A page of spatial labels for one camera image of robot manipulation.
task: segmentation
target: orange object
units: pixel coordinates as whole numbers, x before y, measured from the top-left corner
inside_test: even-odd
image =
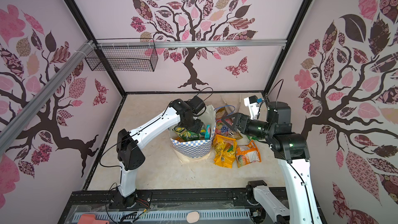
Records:
[[[107,220],[96,220],[93,214],[83,214],[77,224],[109,224]]]

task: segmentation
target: snack bag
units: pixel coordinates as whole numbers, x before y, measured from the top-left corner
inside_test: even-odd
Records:
[[[236,148],[236,163],[238,168],[256,161],[261,162],[261,156],[253,140],[248,145]]]
[[[216,151],[214,163],[221,167],[232,168],[236,153],[236,139],[216,135],[213,146]]]

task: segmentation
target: food package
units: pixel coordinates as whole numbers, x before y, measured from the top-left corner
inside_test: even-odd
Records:
[[[216,151],[214,163],[221,167],[232,168],[235,161],[236,139],[216,135],[213,146]]]
[[[239,132],[232,131],[221,121],[221,118],[223,118],[227,115],[228,115],[228,113],[226,112],[225,107],[222,107],[217,110],[217,112],[216,112],[216,120],[217,120],[216,121],[216,134],[224,136],[224,137],[234,138],[236,140],[241,139],[242,136]],[[230,125],[232,125],[232,123],[233,123],[231,118],[227,118],[225,121],[228,122]]]
[[[253,140],[248,145],[236,148],[236,163],[238,168],[256,161],[261,162],[261,156]]]

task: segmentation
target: orange snack bag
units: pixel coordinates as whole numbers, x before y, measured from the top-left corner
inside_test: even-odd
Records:
[[[253,140],[248,145],[236,148],[236,163],[238,168],[256,161],[261,162],[261,155]]]

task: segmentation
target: yellow snack bag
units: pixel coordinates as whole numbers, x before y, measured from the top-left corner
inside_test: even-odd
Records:
[[[236,139],[216,135],[213,140],[216,157],[214,163],[221,167],[232,168],[235,161]]]

